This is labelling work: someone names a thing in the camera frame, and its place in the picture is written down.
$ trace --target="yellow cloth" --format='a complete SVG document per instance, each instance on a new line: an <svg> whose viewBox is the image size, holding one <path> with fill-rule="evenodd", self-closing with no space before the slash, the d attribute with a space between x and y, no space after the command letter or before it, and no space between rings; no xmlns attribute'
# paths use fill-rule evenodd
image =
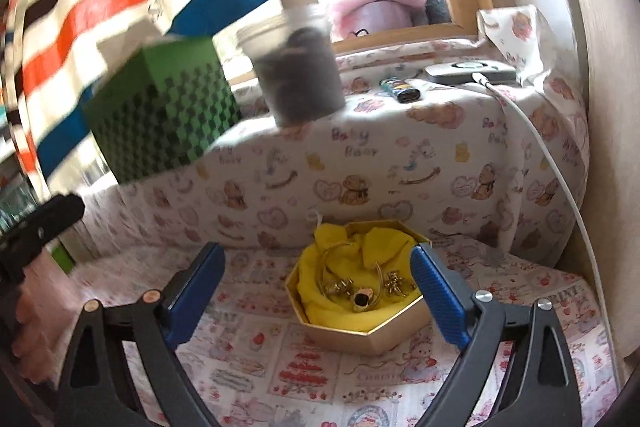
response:
<svg viewBox="0 0 640 427"><path fill-rule="evenodd" d="M298 293L309 322L337 330L367 332L389 320L415 299L420 290L406 297L390 296L383 290L375 309L354 313L348 298L335 298L335 302L324 297L316 285L318 261L322 254L334 245L350 241L353 246L343 245L329 253L328 267L340 278L351 279L355 288L373 288L378 291L380 281L375 269L376 261L383 275L397 270L400 277L413 282L411 277L411 249L416 245L410 235L395 229L375 228L365 235L356 233L347 236L345 227L323 223L314 232L316 242L305 248L299 263L300 280Z"/></svg>

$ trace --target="green basket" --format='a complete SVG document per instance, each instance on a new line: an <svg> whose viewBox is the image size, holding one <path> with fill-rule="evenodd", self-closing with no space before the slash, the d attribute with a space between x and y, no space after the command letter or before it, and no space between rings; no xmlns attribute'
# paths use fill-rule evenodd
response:
<svg viewBox="0 0 640 427"><path fill-rule="evenodd" d="M82 111L121 184L194 162L240 121L209 37L141 49Z"/></svg>

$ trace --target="clear plastic cup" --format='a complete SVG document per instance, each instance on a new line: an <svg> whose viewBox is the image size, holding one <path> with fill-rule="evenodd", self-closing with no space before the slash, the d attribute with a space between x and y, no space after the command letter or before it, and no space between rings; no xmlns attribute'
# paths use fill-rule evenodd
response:
<svg viewBox="0 0 640 427"><path fill-rule="evenodd" d="M238 32L279 127L317 120L344 107L330 33L317 4L283 10Z"/></svg>

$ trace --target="jewelry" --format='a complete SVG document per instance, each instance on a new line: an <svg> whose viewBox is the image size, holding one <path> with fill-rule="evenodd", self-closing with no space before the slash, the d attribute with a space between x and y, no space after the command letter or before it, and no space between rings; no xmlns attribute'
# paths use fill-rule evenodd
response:
<svg viewBox="0 0 640 427"><path fill-rule="evenodd" d="M398 270L393 270L391 272L387 272L385 279L385 290L389 295L395 295L398 297L406 297L408 294L402 291L402 288L405 286L409 286L411 291L415 290L415 284L400 277L400 272Z"/></svg>
<svg viewBox="0 0 640 427"><path fill-rule="evenodd" d="M380 265L378 263L375 265L376 272L378 273L378 280L380 281L378 284L378 291L376 293L372 288L359 288L357 291L354 291L353 281L351 279L340 279L331 270L331 268L327 266L329 254L334 250L340 247L353 246L353 243L338 243L337 245L333 245L331 248L328 248L320 256L320 259L318 260L318 268L316 270L316 285L318 286L320 293L326 298L332 296L346 296L350 298L353 304L353 311L355 313L360 313L375 307L382 297L383 275ZM329 273L329 275L333 277L333 282L325 282L326 273Z"/></svg>

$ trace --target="power cord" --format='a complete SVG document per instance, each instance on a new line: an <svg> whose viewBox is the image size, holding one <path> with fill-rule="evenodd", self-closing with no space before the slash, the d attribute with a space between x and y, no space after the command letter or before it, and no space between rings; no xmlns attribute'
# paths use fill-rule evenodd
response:
<svg viewBox="0 0 640 427"><path fill-rule="evenodd" d="M598 300L600 301L600 307L602 309L602 319L604 322L605 331L607 333L607 340L609 341L610 352L611 352L611 361L613 363L613 374L616 380L616 386L618 388L618 393L619 393L620 389L622 388L621 386L622 381L620 380L618 360L616 357L616 350L614 349L614 344L613 344L613 334L611 331L611 324L609 322L609 312L607 312L607 304L605 302L604 291L602 289L602 279L600 278L600 271L598 270L598 261L596 260L596 254L593 251L593 246L591 245L591 240L589 239L589 233L587 232L587 228L585 227L584 221L582 220L582 216L580 215L580 209L578 208L578 204L575 202L574 195L572 195L571 190L569 190L569 185L566 184L566 181L564 180L564 176L562 176L562 172L560 172L558 165L556 165L556 162L551 156L549 149L546 148L545 141L542 139L542 136L540 136L540 133L535 128L533 123L531 123L531 121L529 120L529 117L527 117L524 111L521 110L521 108L519 108L518 105L516 105L516 103L513 102L513 100L510 100L504 93L496 89L489 82L487 77L484 76L484 74L473 73L472 78L475 82L477 82L481 86L484 86L495 96L503 100L525 121L525 123L527 124L527 127L529 127L529 130L533 133L533 136L536 139L536 142L538 142L540 149L542 149L542 152L545 155L546 160L551 166L551 170L556 175L556 178L558 178L558 182L560 183L562 190L564 190L566 198L569 201L569 204L571 205L572 211L574 211L575 220L578 224L578 228L580 229L580 233L582 234L584 245L587 248L587 254L589 255L591 269L593 270L593 276L595 278L596 294L598 295Z"/></svg>

